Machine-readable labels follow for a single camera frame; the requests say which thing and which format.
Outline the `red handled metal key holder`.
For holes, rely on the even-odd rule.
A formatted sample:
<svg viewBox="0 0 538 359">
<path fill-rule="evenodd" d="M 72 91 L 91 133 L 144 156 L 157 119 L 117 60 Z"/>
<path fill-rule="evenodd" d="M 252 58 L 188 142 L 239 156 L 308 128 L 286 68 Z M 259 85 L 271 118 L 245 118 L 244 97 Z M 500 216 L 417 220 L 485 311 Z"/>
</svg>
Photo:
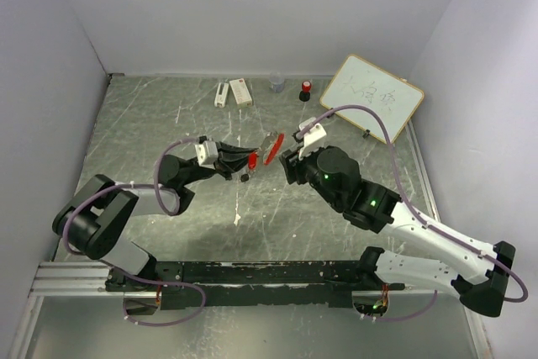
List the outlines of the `red handled metal key holder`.
<svg viewBox="0 0 538 359">
<path fill-rule="evenodd" d="M 268 166 L 281 149 L 284 138 L 285 134 L 283 132 L 269 132 L 261 142 L 261 145 L 256 149 L 257 163 Z"/>
</svg>

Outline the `red usb stick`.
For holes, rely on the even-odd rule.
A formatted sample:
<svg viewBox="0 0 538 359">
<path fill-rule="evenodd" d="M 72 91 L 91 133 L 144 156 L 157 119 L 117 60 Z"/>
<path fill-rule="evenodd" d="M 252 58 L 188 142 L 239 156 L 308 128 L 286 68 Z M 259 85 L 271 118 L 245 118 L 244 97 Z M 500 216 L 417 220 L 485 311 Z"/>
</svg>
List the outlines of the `red usb stick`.
<svg viewBox="0 0 538 359">
<path fill-rule="evenodd" d="M 247 162 L 247 168 L 248 168 L 248 174 L 252 176 L 254 172 L 256 171 L 256 168 L 258 166 L 259 156 L 257 152 L 252 152 L 249 154 L 248 162 Z"/>
</svg>

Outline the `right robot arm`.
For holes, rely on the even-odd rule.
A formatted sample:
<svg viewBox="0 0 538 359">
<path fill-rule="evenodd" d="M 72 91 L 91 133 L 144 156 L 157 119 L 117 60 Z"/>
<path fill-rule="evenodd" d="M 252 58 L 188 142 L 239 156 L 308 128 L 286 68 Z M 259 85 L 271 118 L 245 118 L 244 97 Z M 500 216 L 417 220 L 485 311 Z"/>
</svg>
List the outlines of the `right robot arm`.
<svg viewBox="0 0 538 359">
<path fill-rule="evenodd" d="M 358 283 L 373 290 L 381 283 L 415 283 L 456 295 L 471 311 L 498 317 L 508 299 L 516 249 L 506 241 L 489 244 L 455 231 L 428 217 L 381 184 L 362 178 L 357 161 L 335 146 L 307 157 L 284 151 L 281 162 L 287 182 L 308 184 L 345 221 L 361 230 L 391 235 L 431 254 L 431 259 L 406 260 L 388 251 L 360 265 Z"/>
</svg>

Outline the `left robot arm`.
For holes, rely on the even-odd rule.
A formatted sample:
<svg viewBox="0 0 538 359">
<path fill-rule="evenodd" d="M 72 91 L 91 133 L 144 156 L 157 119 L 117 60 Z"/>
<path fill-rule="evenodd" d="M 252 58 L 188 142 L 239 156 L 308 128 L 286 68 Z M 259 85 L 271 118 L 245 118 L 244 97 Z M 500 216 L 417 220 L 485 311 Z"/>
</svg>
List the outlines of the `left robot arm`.
<svg viewBox="0 0 538 359">
<path fill-rule="evenodd" d="M 123 236 L 134 216 L 186 212 L 195 192 L 187 186 L 220 175 L 228 181 L 248 166 L 254 148 L 228 145 L 206 137 L 188 138 L 196 155 L 182 159 L 170 153 L 175 143 L 157 159 L 152 183 L 115 182 L 98 174 L 92 177 L 56 215 L 52 230 L 72 254 L 102 261 L 126 272 L 136 290 L 152 288 L 157 260 Z"/>
</svg>

